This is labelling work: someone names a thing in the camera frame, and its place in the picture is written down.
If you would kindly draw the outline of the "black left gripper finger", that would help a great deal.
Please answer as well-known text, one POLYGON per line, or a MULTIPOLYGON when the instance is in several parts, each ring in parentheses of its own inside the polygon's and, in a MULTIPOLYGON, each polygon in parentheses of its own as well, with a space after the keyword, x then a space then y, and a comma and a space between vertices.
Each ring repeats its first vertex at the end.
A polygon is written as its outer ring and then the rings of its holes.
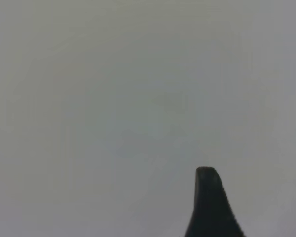
POLYGON ((186 237, 244 237, 213 167, 196 169, 193 212, 186 237))

